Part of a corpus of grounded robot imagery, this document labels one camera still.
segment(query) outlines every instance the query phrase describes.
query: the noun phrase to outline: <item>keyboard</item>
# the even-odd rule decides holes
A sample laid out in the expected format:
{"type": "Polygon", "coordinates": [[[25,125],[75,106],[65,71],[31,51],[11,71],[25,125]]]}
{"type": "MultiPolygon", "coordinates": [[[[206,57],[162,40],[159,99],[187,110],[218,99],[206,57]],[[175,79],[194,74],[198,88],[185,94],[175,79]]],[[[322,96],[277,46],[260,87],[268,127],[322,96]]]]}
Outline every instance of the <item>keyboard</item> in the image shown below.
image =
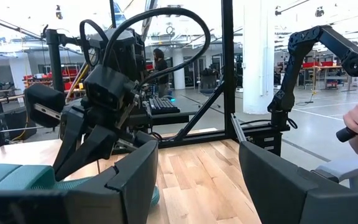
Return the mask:
{"type": "Polygon", "coordinates": [[[167,113],[180,113],[179,108],[171,103],[168,99],[154,98],[149,99],[150,109],[152,115],[167,114],[167,113]]]}

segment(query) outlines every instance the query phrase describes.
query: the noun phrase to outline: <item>white pillar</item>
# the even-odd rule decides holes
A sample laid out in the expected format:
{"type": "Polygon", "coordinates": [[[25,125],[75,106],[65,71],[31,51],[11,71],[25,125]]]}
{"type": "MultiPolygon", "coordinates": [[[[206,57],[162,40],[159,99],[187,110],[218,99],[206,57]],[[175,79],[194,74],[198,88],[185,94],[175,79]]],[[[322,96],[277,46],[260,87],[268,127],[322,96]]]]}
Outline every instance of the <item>white pillar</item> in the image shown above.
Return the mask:
{"type": "Polygon", "coordinates": [[[17,53],[17,58],[9,59],[9,66],[12,72],[13,83],[15,88],[19,89],[15,91],[15,94],[20,95],[24,91],[24,75],[31,75],[31,66],[27,53],[17,53]]]}
{"type": "MultiPolygon", "coordinates": [[[[177,65],[183,63],[182,49],[173,49],[172,61],[173,61],[173,66],[177,66],[177,65]]],[[[173,80],[175,83],[175,89],[183,90],[186,87],[186,85],[185,85],[185,70],[179,69],[179,70],[173,72],[173,80]]]]}
{"type": "Polygon", "coordinates": [[[270,0],[244,1],[243,112],[266,114],[273,98],[274,9],[270,0]]]}

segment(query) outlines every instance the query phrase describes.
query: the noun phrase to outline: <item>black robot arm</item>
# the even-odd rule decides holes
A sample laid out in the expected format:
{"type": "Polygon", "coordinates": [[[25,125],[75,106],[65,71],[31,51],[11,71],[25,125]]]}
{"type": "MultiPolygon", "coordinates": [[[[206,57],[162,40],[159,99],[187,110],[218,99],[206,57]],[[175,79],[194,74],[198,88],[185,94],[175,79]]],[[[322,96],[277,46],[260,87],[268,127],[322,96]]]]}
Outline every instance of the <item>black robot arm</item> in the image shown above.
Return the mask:
{"type": "Polygon", "coordinates": [[[271,113],[290,112],[295,103],[293,90],[298,79],[303,59],[321,42],[334,55],[341,59],[342,67],[352,77],[358,77],[358,46],[347,40],[330,26],[316,26],[312,29],[296,32],[288,43],[290,58],[281,89],[275,94],[268,106],[271,113]]]}

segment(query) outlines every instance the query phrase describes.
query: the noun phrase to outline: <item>black handle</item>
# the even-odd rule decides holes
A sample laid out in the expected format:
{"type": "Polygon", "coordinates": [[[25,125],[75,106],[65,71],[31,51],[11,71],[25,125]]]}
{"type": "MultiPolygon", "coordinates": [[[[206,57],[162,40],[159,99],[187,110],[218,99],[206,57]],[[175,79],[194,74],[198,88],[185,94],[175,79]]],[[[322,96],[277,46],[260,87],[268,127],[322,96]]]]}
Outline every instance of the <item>black handle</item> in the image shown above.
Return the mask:
{"type": "Polygon", "coordinates": [[[352,131],[350,128],[346,127],[341,129],[336,133],[336,137],[341,142],[346,142],[354,137],[356,137],[358,134],[352,131]]]}

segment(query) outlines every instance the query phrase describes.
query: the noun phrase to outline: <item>ceiling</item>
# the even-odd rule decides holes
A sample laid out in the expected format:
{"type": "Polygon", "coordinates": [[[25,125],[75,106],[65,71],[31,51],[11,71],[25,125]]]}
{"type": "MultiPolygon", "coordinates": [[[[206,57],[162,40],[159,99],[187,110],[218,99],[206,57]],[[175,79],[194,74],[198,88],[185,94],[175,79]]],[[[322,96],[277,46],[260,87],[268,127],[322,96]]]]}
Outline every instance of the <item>ceiling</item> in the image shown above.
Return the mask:
{"type": "MultiPolygon", "coordinates": [[[[147,0],[115,0],[120,7],[116,10],[116,16],[122,19],[130,18],[145,9],[147,0]]],[[[157,7],[169,5],[180,5],[197,13],[203,18],[208,27],[212,30],[219,42],[221,37],[221,0],[191,1],[191,0],[159,0],[157,7]]],[[[66,35],[78,36],[78,24],[83,19],[92,19],[102,28],[106,29],[111,24],[111,13],[109,1],[92,0],[92,4],[79,4],[77,0],[0,0],[0,19],[35,34],[40,34],[42,29],[49,25],[49,28],[60,29],[66,35]],[[60,5],[63,19],[57,19],[56,9],[60,5]]],[[[236,36],[234,41],[241,43],[243,30],[244,7],[243,0],[233,0],[234,30],[236,36]]],[[[345,35],[348,39],[358,43],[358,1],[339,0],[278,0],[274,7],[281,14],[275,16],[275,45],[276,51],[287,48],[288,37],[292,32],[309,29],[316,25],[331,24],[334,29],[345,35]]],[[[192,39],[202,34],[198,25],[186,17],[158,16],[153,18],[149,29],[149,44],[158,44],[167,35],[167,27],[172,26],[175,31],[175,44],[188,44],[192,39]]],[[[141,23],[135,24],[133,28],[141,31],[141,23]]],[[[94,32],[90,27],[87,32],[94,32]]],[[[21,38],[19,32],[9,30],[0,26],[0,38],[7,40],[21,38]]],[[[197,48],[203,44],[203,38],[191,42],[189,47],[197,48]]]]}

